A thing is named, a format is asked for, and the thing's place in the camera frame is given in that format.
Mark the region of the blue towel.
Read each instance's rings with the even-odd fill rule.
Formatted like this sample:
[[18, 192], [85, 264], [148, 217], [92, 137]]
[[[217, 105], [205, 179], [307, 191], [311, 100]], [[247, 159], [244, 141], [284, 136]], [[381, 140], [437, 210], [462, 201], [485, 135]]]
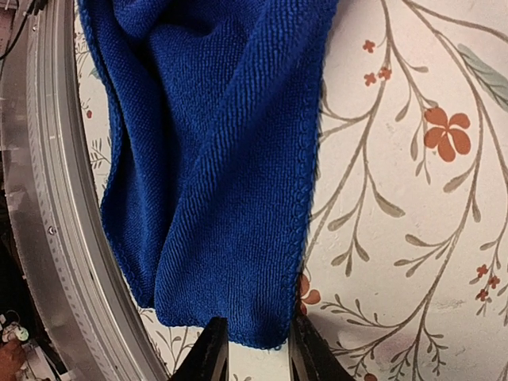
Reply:
[[287, 338], [335, 1], [82, 1], [106, 88], [102, 226], [160, 323]]

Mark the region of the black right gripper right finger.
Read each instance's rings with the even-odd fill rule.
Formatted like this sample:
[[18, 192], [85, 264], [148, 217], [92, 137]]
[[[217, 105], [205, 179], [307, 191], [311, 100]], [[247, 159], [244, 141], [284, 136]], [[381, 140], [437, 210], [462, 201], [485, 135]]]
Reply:
[[306, 315], [295, 315], [288, 337], [291, 380], [353, 381]]

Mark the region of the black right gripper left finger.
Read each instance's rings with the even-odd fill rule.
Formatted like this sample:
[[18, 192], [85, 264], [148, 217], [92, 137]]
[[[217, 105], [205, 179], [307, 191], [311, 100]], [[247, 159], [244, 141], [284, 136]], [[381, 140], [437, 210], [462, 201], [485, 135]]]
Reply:
[[170, 380], [226, 381], [228, 378], [228, 321], [213, 317]]

